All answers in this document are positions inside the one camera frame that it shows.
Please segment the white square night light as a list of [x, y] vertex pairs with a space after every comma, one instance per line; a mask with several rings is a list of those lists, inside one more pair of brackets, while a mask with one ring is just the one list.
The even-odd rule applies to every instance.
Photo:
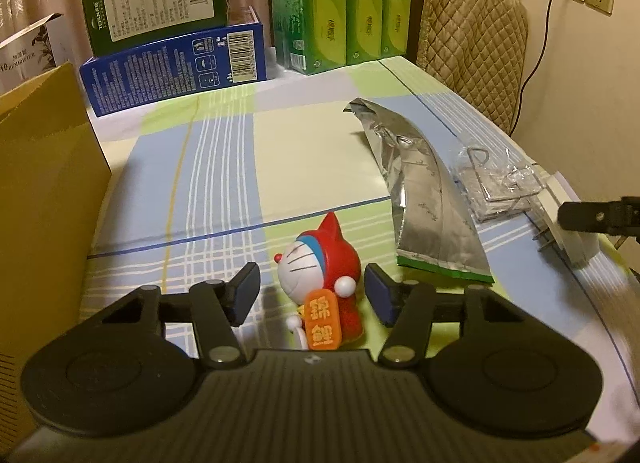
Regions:
[[574, 266], [584, 267], [600, 252], [596, 232], [582, 220], [576, 192], [559, 171], [539, 176], [541, 189], [535, 195], [534, 215], [542, 220], [551, 238]]

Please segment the silver foil bag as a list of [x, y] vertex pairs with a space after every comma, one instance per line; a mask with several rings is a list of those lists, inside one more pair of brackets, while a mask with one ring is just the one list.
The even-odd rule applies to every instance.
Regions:
[[361, 98], [345, 110], [359, 119], [390, 194], [398, 264], [454, 279], [494, 282], [468, 206], [419, 128]]

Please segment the red Doraemon figurine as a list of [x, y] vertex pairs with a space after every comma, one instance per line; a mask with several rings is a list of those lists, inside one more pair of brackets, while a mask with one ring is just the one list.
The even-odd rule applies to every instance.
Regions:
[[360, 339], [360, 258], [334, 212], [299, 233], [274, 262], [282, 291], [296, 305], [286, 326], [297, 349], [337, 350]]

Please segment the wire soap rack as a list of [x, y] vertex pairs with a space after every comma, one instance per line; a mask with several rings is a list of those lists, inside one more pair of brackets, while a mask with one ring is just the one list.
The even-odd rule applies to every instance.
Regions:
[[458, 153], [454, 181], [479, 222], [527, 212], [544, 187], [526, 160], [484, 146], [465, 146]]

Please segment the checked bed sheet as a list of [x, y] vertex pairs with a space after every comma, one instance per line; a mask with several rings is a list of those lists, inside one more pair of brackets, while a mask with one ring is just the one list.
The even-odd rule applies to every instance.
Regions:
[[[86, 264], [81, 316], [142, 284], [182, 292], [229, 279], [247, 261], [260, 293], [240, 330], [246, 348], [286, 347], [292, 304], [273, 258], [335, 212], [364, 263], [400, 277], [385, 182], [350, 101], [416, 125], [447, 164], [463, 145], [523, 150], [460, 97], [396, 58], [139, 106], [93, 119], [112, 170]], [[639, 285], [610, 243], [572, 267], [528, 212], [477, 226], [495, 290], [588, 350], [604, 375], [590, 422], [602, 439], [639, 435]]]

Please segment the brown cardboard box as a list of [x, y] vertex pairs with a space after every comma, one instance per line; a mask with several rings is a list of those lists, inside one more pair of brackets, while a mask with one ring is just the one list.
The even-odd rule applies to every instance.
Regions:
[[111, 178], [72, 64], [1, 97], [1, 451], [35, 429], [20, 379], [73, 327]]

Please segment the chair with quilted cover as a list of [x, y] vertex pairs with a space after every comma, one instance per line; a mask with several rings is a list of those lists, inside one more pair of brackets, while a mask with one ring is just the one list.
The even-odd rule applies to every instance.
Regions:
[[519, 0], [411, 0], [407, 59], [505, 132], [515, 123], [527, 39]]

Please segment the blue product box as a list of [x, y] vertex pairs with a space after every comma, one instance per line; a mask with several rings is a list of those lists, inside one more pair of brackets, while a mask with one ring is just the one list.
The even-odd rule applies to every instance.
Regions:
[[79, 67], [94, 114], [267, 78], [264, 26], [252, 7], [231, 24], [92, 58]]

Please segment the green tissue pack bundle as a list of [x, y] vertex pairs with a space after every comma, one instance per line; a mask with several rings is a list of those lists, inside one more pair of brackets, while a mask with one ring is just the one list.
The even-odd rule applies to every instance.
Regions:
[[278, 63], [306, 75], [406, 53], [411, 0], [271, 0]]

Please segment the white printed box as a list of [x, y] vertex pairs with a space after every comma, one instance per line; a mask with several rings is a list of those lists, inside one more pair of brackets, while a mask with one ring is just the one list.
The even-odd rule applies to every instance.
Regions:
[[72, 35], [64, 15], [51, 13], [2, 41], [1, 93], [66, 62], [75, 63]]

